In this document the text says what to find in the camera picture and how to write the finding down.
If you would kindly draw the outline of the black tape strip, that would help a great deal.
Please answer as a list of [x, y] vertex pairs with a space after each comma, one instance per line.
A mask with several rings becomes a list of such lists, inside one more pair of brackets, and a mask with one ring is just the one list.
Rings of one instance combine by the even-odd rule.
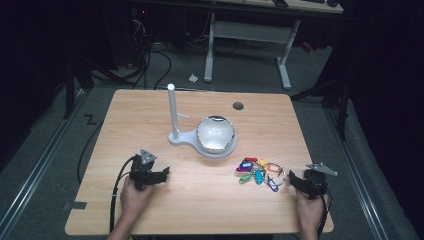
[[86, 202], [79, 202], [79, 201], [74, 201], [74, 202], [66, 202], [63, 205], [63, 210], [64, 211], [69, 211], [71, 209], [80, 209], [80, 210], [84, 210], [87, 206]]

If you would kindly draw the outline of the person's right hand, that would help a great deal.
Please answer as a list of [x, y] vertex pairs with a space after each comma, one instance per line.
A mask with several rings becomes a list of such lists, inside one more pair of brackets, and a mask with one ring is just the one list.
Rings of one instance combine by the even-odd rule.
[[323, 198], [309, 199], [304, 193], [296, 191], [297, 216], [300, 233], [302, 231], [317, 231], [325, 212], [324, 205], [328, 202], [328, 195]]

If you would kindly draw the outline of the black computer tower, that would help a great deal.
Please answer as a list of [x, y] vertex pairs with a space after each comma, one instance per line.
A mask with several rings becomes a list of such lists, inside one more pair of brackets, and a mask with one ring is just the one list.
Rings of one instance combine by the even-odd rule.
[[139, 52], [147, 35], [142, 9], [134, 5], [110, 3], [103, 7], [118, 67], [132, 68], [140, 62]]

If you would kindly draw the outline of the metal floor rail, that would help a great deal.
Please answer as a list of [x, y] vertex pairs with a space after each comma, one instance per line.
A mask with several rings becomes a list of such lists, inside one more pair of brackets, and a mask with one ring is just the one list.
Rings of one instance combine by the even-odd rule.
[[89, 94], [89, 90], [79, 90], [77, 92], [74, 109], [70, 111], [66, 118], [60, 121], [46, 147], [43, 149], [43, 152], [37, 158], [37, 162], [31, 168], [29, 176], [20, 185], [19, 191], [15, 194], [13, 202], [10, 204], [7, 212], [0, 220], [0, 240], [6, 240], [12, 232], [26, 205], [30, 201], [33, 193], [37, 189], [40, 181], [51, 164], [52, 155], [67, 131], [76, 111], [81, 107]]
[[358, 170], [355, 164], [353, 155], [348, 147], [348, 144], [345, 140], [342, 139], [338, 132], [337, 120], [333, 111], [331, 109], [324, 109], [323, 112], [331, 126], [335, 138], [337, 139], [338, 145], [341, 148], [343, 160], [347, 168], [347, 173], [349, 175], [349, 178], [351, 179], [357, 199], [361, 206], [362, 212], [366, 218], [366, 221], [370, 227], [374, 240], [389, 240], [386, 229], [382, 224], [374, 201], [371, 199], [371, 196], [364, 184], [360, 171]]

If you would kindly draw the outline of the white stand with pole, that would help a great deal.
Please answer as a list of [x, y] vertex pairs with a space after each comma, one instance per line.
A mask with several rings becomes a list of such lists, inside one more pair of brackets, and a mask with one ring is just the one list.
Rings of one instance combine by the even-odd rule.
[[169, 107], [170, 107], [170, 116], [171, 116], [171, 126], [172, 131], [168, 135], [168, 140], [173, 145], [190, 145], [193, 147], [200, 155], [212, 158], [212, 159], [221, 159], [229, 156], [237, 146], [237, 135], [235, 131], [235, 139], [233, 143], [230, 145], [229, 149], [224, 151], [223, 153], [212, 154], [208, 153], [202, 149], [200, 146], [197, 136], [196, 136], [196, 126], [193, 130], [188, 132], [183, 132], [179, 130], [178, 126], [178, 113], [177, 113], [177, 102], [176, 102], [176, 91], [175, 86], [173, 84], [167, 85], [168, 90], [168, 99], [169, 99]]

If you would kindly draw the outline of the black metal stand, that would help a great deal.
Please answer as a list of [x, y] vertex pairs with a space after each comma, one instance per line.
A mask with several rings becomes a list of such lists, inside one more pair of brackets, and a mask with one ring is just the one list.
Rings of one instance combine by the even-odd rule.
[[82, 90], [91, 90], [94, 87], [87, 63], [77, 56], [72, 56], [66, 65], [65, 119], [71, 116], [76, 106], [76, 83], [79, 84]]

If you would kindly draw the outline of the person's left hand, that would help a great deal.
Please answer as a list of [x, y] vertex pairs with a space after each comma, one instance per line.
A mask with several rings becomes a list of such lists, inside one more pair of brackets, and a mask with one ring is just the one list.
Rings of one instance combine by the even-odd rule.
[[120, 195], [122, 205], [120, 219], [128, 223], [135, 222], [138, 216], [147, 207], [154, 189], [154, 186], [147, 185], [143, 190], [138, 190], [135, 187], [135, 182], [129, 177], [126, 177]]

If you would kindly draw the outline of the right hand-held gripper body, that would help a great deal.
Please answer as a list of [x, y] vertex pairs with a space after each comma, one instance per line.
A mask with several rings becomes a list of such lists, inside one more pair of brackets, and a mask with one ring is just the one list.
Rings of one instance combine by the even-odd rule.
[[327, 175], [337, 177], [338, 172], [323, 163], [307, 164], [307, 169], [304, 171], [304, 180], [307, 182], [306, 194], [309, 199], [315, 199], [327, 193]]

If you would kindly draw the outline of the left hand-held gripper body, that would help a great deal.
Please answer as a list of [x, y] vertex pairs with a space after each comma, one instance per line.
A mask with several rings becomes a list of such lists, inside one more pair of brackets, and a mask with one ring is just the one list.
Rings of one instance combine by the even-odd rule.
[[154, 173], [151, 171], [157, 157], [141, 149], [140, 153], [134, 157], [132, 162], [130, 179], [135, 183], [135, 188], [144, 190], [145, 185], [152, 185], [155, 182]]

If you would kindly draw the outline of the desk with white metal legs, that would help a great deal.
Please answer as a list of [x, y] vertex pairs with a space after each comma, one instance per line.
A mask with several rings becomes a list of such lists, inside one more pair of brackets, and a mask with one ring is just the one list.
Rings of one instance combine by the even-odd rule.
[[[276, 58], [280, 79], [285, 90], [291, 89], [286, 61], [297, 35], [302, 18], [325, 20], [340, 17], [344, 9], [340, 0], [129, 0], [151, 7], [182, 10], [204, 10], [210, 13], [208, 52], [204, 81], [211, 82], [214, 67], [216, 38], [236, 39], [283, 44], [282, 55]], [[220, 14], [246, 14], [248, 16], [276, 17], [274, 24], [253, 23], [251, 20], [217, 20]]]

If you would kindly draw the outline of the shiny silver metal bowl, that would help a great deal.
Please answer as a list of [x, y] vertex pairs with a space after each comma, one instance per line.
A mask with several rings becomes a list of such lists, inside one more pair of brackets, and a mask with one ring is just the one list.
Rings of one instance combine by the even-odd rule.
[[208, 116], [196, 127], [196, 136], [203, 150], [218, 154], [229, 149], [235, 139], [235, 129], [225, 117]]

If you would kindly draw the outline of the bunch of coloured key tags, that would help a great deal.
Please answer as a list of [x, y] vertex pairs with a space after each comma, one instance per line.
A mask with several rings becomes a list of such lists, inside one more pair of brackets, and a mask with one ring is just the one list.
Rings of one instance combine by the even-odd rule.
[[286, 182], [283, 166], [256, 157], [245, 157], [234, 171], [240, 184], [254, 181], [256, 185], [266, 185], [271, 191], [278, 192]]

